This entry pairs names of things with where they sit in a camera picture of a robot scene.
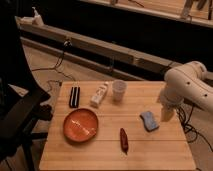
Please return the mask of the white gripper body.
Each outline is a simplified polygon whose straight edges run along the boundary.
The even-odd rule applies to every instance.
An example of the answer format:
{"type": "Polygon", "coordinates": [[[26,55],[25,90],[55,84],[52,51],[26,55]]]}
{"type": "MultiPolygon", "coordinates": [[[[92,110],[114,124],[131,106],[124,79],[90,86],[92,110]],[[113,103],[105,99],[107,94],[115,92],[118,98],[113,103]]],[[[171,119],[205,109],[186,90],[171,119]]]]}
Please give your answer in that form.
{"type": "Polygon", "coordinates": [[[183,97],[175,92],[162,90],[160,93],[160,103],[162,104],[161,121],[169,122],[175,114],[175,109],[183,102],[183,97]]]}

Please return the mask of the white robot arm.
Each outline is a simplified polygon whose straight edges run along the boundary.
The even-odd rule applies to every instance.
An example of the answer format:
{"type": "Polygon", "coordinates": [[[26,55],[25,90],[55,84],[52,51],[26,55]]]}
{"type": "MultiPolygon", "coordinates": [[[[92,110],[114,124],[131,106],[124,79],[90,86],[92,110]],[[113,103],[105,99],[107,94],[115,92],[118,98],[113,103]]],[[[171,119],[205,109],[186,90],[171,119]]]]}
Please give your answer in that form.
{"type": "Polygon", "coordinates": [[[169,69],[164,75],[165,86],[159,95],[162,104],[161,120],[168,122],[174,110],[185,99],[206,112],[213,113],[213,87],[204,82],[207,69],[198,61],[169,69]]]}

